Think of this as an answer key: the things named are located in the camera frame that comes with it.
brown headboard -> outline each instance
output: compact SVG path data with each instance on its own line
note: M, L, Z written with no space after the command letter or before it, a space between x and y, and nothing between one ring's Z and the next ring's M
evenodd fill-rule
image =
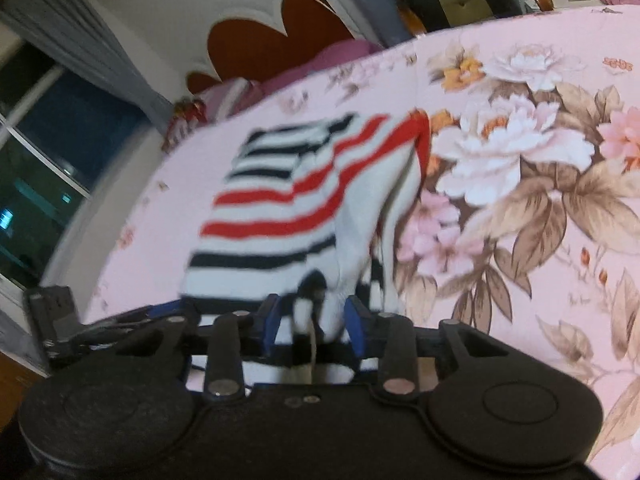
M233 77L266 81L310 61L332 43L353 37L342 20L318 1L282 0L281 12L286 36L244 18L223 20L211 27L207 49L222 81ZM201 72L187 74L192 93L217 83Z

bed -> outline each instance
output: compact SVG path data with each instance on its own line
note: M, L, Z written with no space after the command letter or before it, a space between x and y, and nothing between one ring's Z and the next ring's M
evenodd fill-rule
M122 229L86 323L178 298L256 127L424 113L431 156L393 274L419 326L457 318L589 385L589 458L640 473L640 9L589 7L429 34L309 75L167 157Z

bedsheet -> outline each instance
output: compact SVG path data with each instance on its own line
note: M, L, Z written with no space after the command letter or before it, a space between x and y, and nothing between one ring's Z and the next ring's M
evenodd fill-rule
M315 74L187 140L123 228L85 322L174 300L198 228L255 127L430 116L424 188L398 228L418 325L457 317L588 384L604 478L640 473L640 8L446 30Z

glass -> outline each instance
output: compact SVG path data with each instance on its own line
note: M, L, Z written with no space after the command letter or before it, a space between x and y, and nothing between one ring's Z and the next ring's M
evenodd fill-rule
M33 45L25 43L0 68L0 114L7 117L20 99L55 65Z
M0 274L37 286L83 196L15 137L0 148Z

gray curtain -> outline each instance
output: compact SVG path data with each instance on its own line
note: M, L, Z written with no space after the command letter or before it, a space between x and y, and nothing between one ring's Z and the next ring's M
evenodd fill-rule
M60 65L138 106L164 134L171 103L147 84L86 0L0 0L0 21Z

